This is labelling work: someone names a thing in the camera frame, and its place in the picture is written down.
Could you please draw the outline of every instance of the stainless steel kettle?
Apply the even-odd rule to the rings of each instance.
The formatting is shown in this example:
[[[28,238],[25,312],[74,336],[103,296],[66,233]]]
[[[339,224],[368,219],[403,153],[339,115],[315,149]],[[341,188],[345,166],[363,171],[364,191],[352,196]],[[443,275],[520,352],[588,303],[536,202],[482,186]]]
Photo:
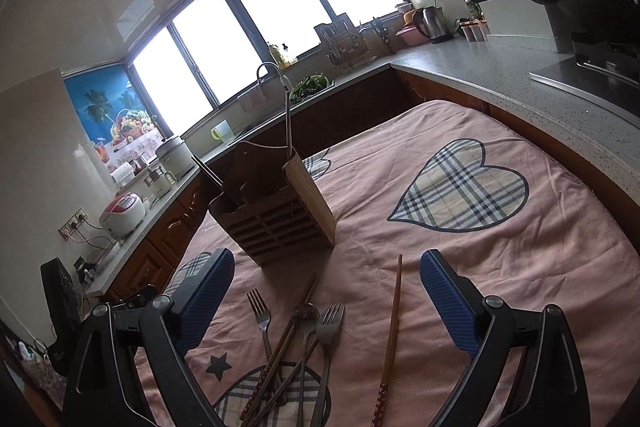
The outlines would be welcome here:
[[[453,38],[449,23],[442,14],[442,8],[427,6],[414,13],[414,26],[434,44]]]

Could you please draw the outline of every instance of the knife holder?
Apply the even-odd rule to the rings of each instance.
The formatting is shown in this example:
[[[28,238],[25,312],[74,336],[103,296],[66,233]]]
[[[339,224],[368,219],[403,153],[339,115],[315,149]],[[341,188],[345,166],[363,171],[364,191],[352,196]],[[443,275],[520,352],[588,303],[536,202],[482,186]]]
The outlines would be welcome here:
[[[239,143],[225,193],[209,205],[220,227],[259,266],[335,244],[331,209],[298,154],[287,161],[289,154],[286,147]]]

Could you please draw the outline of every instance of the power outlet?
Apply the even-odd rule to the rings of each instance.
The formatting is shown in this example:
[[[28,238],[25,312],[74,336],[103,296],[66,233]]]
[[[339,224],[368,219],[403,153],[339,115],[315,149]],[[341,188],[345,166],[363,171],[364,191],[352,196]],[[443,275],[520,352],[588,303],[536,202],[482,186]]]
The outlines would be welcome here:
[[[64,225],[62,225],[58,229],[58,231],[66,241],[67,239],[69,239],[72,232],[80,225],[80,223],[86,221],[87,219],[88,216],[86,215],[84,208],[81,207],[79,210],[76,210],[73,216],[69,217],[68,221]]]

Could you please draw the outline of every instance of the gray countertop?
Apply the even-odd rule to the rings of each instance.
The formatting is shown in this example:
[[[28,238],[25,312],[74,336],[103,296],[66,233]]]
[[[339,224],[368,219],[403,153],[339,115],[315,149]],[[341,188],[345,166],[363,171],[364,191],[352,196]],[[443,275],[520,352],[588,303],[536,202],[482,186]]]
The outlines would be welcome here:
[[[640,129],[587,100],[529,78],[529,71],[545,68],[567,57],[570,55],[486,42],[469,43],[462,38],[425,44],[379,58],[337,78],[333,87],[308,98],[291,112],[295,114],[380,71],[389,68],[406,71],[471,94],[533,124],[580,154],[640,204]],[[283,119],[284,114],[280,113],[241,138],[251,139]],[[221,144],[202,159],[209,163],[234,147],[234,143]],[[107,257],[104,269],[86,289],[88,296],[103,295],[107,291],[146,233],[197,172],[192,169],[178,180],[172,190],[151,207],[120,248]]]

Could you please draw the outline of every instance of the metal spoon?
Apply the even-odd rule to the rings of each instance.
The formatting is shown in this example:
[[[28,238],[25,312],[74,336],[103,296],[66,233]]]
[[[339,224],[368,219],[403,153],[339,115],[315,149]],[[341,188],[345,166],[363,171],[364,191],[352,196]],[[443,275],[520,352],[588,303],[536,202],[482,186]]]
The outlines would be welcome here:
[[[293,311],[292,320],[296,330],[301,331],[303,335],[302,340],[302,364],[300,365],[300,396],[298,397],[298,421],[296,427],[305,426],[305,410],[304,410],[304,398],[305,398],[305,366],[306,366],[306,341],[309,339],[309,334],[316,331],[316,325],[318,324],[318,317],[320,314],[313,304],[304,302],[298,304]]]

